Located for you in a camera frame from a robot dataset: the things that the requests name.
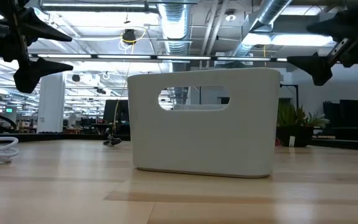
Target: wall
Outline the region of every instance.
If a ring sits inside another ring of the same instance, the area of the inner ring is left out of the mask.
[[[339,100],[358,100],[358,65],[344,68],[335,65],[333,77],[324,86],[314,86],[306,72],[296,70],[292,73],[292,82],[299,85],[300,104],[307,112],[323,113],[323,102]]]

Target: silver duct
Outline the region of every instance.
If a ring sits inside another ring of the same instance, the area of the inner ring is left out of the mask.
[[[161,15],[161,28],[166,39],[187,39],[189,36],[189,14],[190,7],[187,4],[159,4]],[[189,54],[189,43],[165,42],[165,50],[169,55]],[[172,72],[184,72],[186,64],[172,63]],[[169,88],[170,97],[174,98],[176,104],[186,104],[188,87]]]
[[[263,0],[258,11],[259,15],[249,27],[249,31],[272,24],[291,2],[292,0]],[[232,56],[245,57],[252,47],[253,45],[242,42],[233,51]]]
[[[190,4],[147,4],[125,3],[125,4],[91,4],[86,2],[61,0],[39,0],[39,7],[42,11],[94,11],[94,12],[145,12],[161,15],[161,26],[166,39],[187,39],[189,36],[189,15]],[[189,43],[165,42],[165,50],[170,55],[187,55]],[[184,72],[186,64],[172,63],[172,72]],[[188,88],[175,88],[173,95],[177,103],[185,103]]]

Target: wooden table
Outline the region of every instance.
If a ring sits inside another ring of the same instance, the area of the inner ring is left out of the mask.
[[[129,142],[18,148],[0,164],[0,224],[358,223],[358,151],[277,148],[271,177],[236,179],[136,170]]]

